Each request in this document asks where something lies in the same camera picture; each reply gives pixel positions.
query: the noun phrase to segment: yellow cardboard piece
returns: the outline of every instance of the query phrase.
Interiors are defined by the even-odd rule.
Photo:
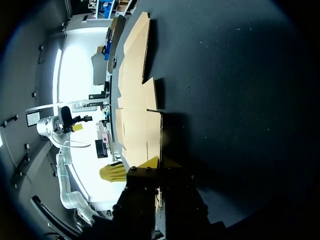
[[[81,129],[83,129],[83,127],[82,127],[82,124],[81,124],[81,123],[80,123],[80,124],[77,124],[77,125],[73,125],[73,126],[72,126],[72,130],[73,130],[74,132],[79,131],[79,130],[81,130]]]
[[[146,168],[146,167],[156,169],[158,167],[158,157],[155,156],[154,158],[151,158],[149,161],[138,166],[138,168]]]

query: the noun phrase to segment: gray wall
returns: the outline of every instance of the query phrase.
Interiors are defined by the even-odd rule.
[[[62,47],[65,38],[61,33],[61,24],[68,20],[68,16],[64,0],[50,0],[35,6],[38,9],[29,12],[27,20],[16,28],[2,56],[0,124],[15,114],[19,114],[20,118],[1,130],[4,144],[0,148],[0,168],[14,200],[19,201],[24,209],[19,212],[25,214],[24,219],[28,219],[29,223],[35,222],[36,226],[41,227],[41,233],[49,229],[30,204],[30,197],[33,195],[38,195],[53,214],[67,223],[71,222],[73,213],[66,210],[60,202],[58,179],[53,177],[53,170],[46,157],[51,146],[48,147],[47,142],[42,141],[36,126],[27,126],[25,111],[52,103],[54,63],[57,50]],[[44,45],[44,50],[40,58],[41,64],[38,64],[40,45]],[[37,98],[32,98],[35,91]],[[51,114],[51,109],[45,110],[41,112],[41,117]],[[28,151],[24,149],[26,143],[30,144]],[[40,152],[44,153],[42,158],[39,158]],[[24,168],[26,176],[19,182],[17,193],[12,187],[11,178],[15,165],[19,164],[26,153],[31,157],[31,166]]]

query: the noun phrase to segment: black cable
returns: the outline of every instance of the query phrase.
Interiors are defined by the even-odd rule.
[[[43,234],[43,236],[49,236],[49,235],[59,235],[60,236],[60,234],[57,232],[47,232],[47,233]]]

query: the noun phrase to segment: white wall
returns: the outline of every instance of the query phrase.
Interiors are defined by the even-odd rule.
[[[68,34],[58,80],[59,102],[88,99],[89,94],[104,90],[103,85],[93,85],[91,57],[97,53],[97,47],[105,44],[107,31],[107,27],[99,27]]]
[[[83,22],[85,16],[90,15],[90,13],[78,14],[72,16],[66,28],[67,34],[69,31],[85,28],[108,28],[111,26],[112,19],[92,19]]]
[[[103,86],[93,86],[91,56],[97,53],[97,47],[104,45],[107,31],[107,27],[99,27],[68,33],[59,73],[59,102],[84,100],[88,99],[89,94],[99,94],[103,91]],[[99,176],[99,170],[112,163],[111,157],[98,158],[96,152],[96,123],[105,116],[99,108],[97,111],[72,113],[73,117],[78,115],[92,116],[93,121],[83,122],[83,129],[72,133],[71,140],[91,146],[71,148],[73,167],[89,195],[90,202],[103,202],[104,204],[99,204],[99,210],[109,210],[118,201],[126,183],[111,183]]]

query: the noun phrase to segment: cardboard edge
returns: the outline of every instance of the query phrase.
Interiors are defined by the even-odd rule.
[[[145,79],[145,67],[146,67],[146,59],[147,59],[147,53],[148,53],[148,43],[149,43],[149,32],[150,32],[150,18],[148,19],[148,29],[146,33],[146,42],[145,42],[145,54],[144,54],[144,60],[143,60],[143,68],[142,68],[142,79],[141,84],[144,82]]]

